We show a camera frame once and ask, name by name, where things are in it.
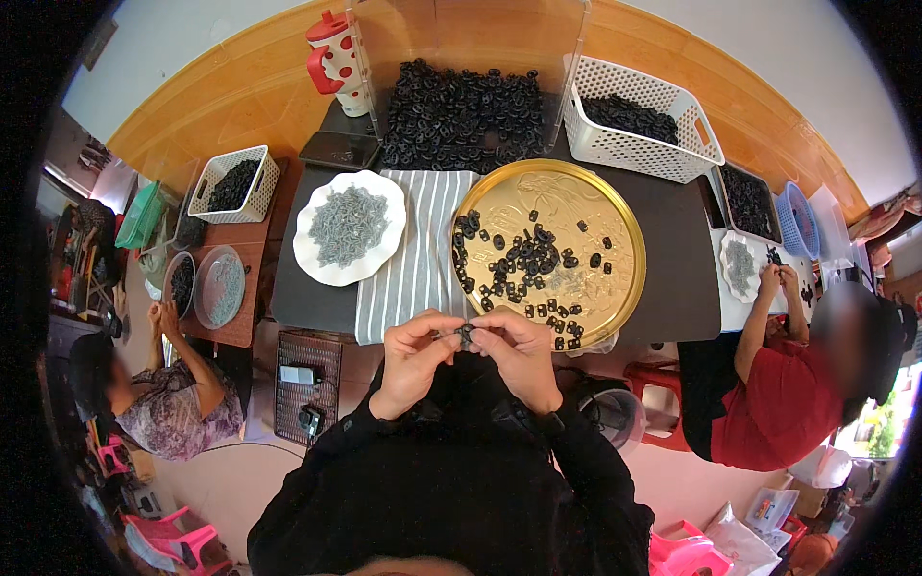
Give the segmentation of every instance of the white cup with red dots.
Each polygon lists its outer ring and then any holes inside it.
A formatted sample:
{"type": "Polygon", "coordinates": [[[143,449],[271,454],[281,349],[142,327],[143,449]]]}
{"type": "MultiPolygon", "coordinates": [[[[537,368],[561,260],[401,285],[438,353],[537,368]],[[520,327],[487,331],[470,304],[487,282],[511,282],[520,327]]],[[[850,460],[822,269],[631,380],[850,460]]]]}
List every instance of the white cup with red dots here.
{"type": "Polygon", "coordinates": [[[352,31],[345,14],[325,10],[321,20],[304,34],[313,51],[307,71],[321,94],[336,94],[347,116],[368,113],[368,99],[361,84],[352,31]]]}

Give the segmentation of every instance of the dark mesh basket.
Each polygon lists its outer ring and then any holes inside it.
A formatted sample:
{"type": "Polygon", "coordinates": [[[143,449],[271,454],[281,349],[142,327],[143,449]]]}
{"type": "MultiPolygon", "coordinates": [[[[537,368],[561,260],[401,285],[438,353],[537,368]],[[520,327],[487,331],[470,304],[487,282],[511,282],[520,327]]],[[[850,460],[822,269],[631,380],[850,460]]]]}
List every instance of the dark mesh basket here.
{"type": "Polygon", "coordinates": [[[276,371],[275,433],[279,438],[311,448],[320,434],[338,420],[339,371],[343,343],[318,338],[308,330],[278,333],[278,368],[276,371]],[[282,366],[298,366],[313,370],[316,385],[283,382],[282,366]],[[301,407],[308,405],[323,414],[320,430],[308,438],[298,425],[301,407]]]}

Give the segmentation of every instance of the purple patterned blouse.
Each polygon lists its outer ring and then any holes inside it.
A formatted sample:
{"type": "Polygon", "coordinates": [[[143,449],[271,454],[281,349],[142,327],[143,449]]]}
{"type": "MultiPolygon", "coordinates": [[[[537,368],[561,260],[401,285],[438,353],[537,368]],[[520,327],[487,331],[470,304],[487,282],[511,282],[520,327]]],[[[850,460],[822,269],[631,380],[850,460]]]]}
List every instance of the purple patterned blouse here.
{"type": "Polygon", "coordinates": [[[182,360],[169,368],[144,370],[132,384],[149,383],[121,416],[115,418],[142,448],[164,460],[184,462],[215,441],[237,434],[243,414],[237,391],[215,370],[224,386],[224,399],[202,419],[195,378],[182,360]]]}

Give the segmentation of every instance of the red shirt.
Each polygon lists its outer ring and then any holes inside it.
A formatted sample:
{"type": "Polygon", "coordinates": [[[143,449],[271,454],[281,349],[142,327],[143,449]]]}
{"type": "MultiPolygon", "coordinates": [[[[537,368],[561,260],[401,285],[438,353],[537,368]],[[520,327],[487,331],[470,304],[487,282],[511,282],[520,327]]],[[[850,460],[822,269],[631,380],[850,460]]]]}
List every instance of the red shirt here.
{"type": "Polygon", "coordinates": [[[842,425],[843,400],[821,354],[773,340],[755,355],[749,381],[724,395],[711,427],[714,462],[769,472],[800,461],[842,425]]]}

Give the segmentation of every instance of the white wavy plate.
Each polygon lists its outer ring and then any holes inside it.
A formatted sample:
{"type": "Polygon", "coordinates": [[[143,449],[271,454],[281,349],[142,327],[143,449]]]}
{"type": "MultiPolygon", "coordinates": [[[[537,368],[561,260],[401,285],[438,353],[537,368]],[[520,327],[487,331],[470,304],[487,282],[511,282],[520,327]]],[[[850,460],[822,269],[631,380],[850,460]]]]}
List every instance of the white wavy plate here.
{"type": "Polygon", "coordinates": [[[727,234],[724,234],[724,238],[720,241],[720,264],[723,270],[724,281],[727,282],[727,288],[730,289],[730,294],[737,297],[739,301],[744,304],[751,304],[755,301],[755,297],[759,294],[759,266],[758,258],[755,257],[755,248],[751,246],[752,241],[747,241],[746,237],[742,234],[737,233],[735,230],[727,230],[727,234]],[[745,294],[740,294],[733,284],[730,282],[730,273],[727,266],[727,245],[730,241],[742,242],[746,245],[746,251],[752,256],[752,276],[749,277],[749,287],[750,289],[746,290],[745,294]]]}
{"type": "Polygon", "coordinates": [[[307,206],[298,213],[298,230],[295,232],[293,241],[294,259],[301,270],[317,282],[330,286],[346,286],[371,276],[378,271],[381,264],[394,255],[406,225],[407,210],[404,207],[404,192],[396,182],[379,176],[371,170],[337,174],[329,184],[314,190],[307,206]],[[338,264],[327,264],[321,267],[317,261],[320,246],[307,233],[317,215],[317,208],[326,204],[330,194],[346,192],[350,186],[364,188],[372,196],[384,196],[387,200],[384,219],[389,224],[381,236],[381,243],[371,248],[359,260],[353,261],[345,268],[340,268],[338,264]]]}

